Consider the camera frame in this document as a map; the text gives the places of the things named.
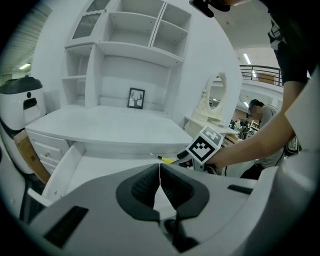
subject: black rubber pad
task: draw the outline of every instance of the black rubber pad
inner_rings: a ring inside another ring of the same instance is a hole
[[[50,243],[62,248],[82,219],[86,216],[88,209],[74,206],[62,219],[44,236]]]

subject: ceiling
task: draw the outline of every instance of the ceiling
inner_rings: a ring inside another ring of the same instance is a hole
[[[244,58],[244,54],[247,54],[252,65],[279,68],[268,37],[271,19],[263,3],[252,0],[231,7],[228,12],[213,12],[229,38],[240,65],[248,65]]]
[[[0,56],[1,74],[18,71],[20,66],[32,63],[39,35],[50,13],[51,9],[39,2],[16,27]]]
[[[259,0],[232,6],[228,12],[216,9],[213,12],[235,50],[270,46],[271,19],[267,7]]]
[[[279,68],[274,50],[271,47],[238,49],[235,51],[240,65],[248,65],[244,54],[247,54],[252,65]]]

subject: person's arm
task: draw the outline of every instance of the person's arm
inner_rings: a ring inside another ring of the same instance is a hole
[[[220,149],[207,163],[222,168],[266,157],[283,148],[295,136],[285,112],[298,97],[304,85],[296,81],[285,82],[281,110],[255,135]]]

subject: man in background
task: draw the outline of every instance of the man in background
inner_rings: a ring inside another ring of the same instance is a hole
[[[269,120],[278,113],[278,110],[271,105],[265,105],[257,99],[253,99],[249,104],[248,114],[255,120],[260,120],[260,129],[269,122]],[[254,165],[246,170],[241,178],[258,180],[263,169],[277,166],[284,158],[284,149],[281,148],[276,153],[260,158]]]

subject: white t-shirt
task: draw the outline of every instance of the white t-shirt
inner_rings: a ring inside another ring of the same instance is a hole
[[[267,122],[269,122],[269,120],[276,114],[278,113],[278,110],[271,105],[265,105],[262,108],[262,112],[263,112],[263,116],[261,119],[261,123],[259,128],[261,129],[263,126],[266,125]],[[284,149],[280,149],[279,151],[277,151],[276,153],[260,158],[256,161],[257,164],[262,165],[264,168],[268,168],[268,167],[274,167],[276,165],[279,165],[281,163],[281,161],[284,158]]]

